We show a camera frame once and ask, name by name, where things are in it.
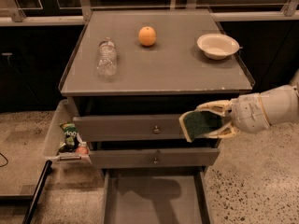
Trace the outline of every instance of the sponge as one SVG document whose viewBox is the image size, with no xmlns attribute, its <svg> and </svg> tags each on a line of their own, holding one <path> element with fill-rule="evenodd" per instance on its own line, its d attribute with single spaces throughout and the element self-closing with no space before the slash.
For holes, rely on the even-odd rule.
<svg viewBox="0 0 299 224">
<path fill-rule="evenodd" d="M 190 143 L 196 137 L 218 130 L 222 126 L 221 117 L 208 111 L 189 111 L 178 120 L 186 140 Z"/>
</svg>

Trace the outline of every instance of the cable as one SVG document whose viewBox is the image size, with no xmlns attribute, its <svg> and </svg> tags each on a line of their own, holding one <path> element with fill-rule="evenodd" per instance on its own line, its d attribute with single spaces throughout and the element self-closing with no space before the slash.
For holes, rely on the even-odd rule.
<svg viewBox="0 0 299 224">
<path fill-rule="evenodd" d="M 6 160 L 6 162 L 7 162 L 7 163 L 5 163 L 5 164 L 3 164 L 3 165 L 0 165 L 0 168 L 2 168 L 2 167 L 4 167 L 4 166 L 7 166 L 7 165 L 8 165 L 8 159 L 7 159 L 7 157 L 6 157 L 6 156 L 4 156 L 2 153 L 0 153 L 0 156 L 2 156 L 2 157 L 3 157 L 3 159 L 5 159 L 5 160 Z"/>
</svg>

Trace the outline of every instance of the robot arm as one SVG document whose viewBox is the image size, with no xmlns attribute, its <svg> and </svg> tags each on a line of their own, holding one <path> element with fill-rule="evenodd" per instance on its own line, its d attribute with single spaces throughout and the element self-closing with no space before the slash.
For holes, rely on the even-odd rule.
<svg viewBox="0 0 299 224">
<path fill-rule="evenodd" d="M 226 138 L 240 132 L 257 133 L 283 122 L 299 121 L 298 85 L 285 85 L 262 93 L 240 95 L 230 101 L 216 101 L 197 106 L 223 117 L 224 125 L 209 138 Z"/>
</svg>

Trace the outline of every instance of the open drawer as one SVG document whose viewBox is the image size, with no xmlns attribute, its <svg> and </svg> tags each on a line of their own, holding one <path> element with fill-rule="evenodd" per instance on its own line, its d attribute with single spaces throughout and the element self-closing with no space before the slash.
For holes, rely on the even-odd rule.
<svg viewBox="0 0 299 224">
<path fill-rule="evenodd" d="M 101 224 L 213 223 L 200 167 L 107 170 L 101 217 Z"/>
<path fill-rule="evenodd" d="M 61 153 L 58 154 L 60 144 L 64 141 L 64 132 L 59 126 L 62 123 L 71 122 L 73 114 L 67 100 L 62 100 L 54 113 L 46 138 L 44 140 L 43 156 L 46 160 L 53 161 L 53 164 L 78 164 L 91 165 L 88 154 Z"/>
</svg>

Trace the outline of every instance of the speckled floor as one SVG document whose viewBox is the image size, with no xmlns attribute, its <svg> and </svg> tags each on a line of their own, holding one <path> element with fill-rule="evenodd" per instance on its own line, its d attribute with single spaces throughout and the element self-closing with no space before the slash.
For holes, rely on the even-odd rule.
<svg viewBox="0 0 299 224">
<path fill-rule="evenodd" d="M 0 152 L 9 161 L 0 168 L 0 195 L 33 193 L 53 114 L 0 114 Z M 242 133 L 223 140 L 220 149 L 206 172 L 214 223 L 299 223 L 298 123 Z M 103 186 L 91 166 L 53 166 L 32 223 L 99 223 Z M 25 211 L 22 206 L 0 206 L 0 223 L 22 223 Z"/>
</svg>

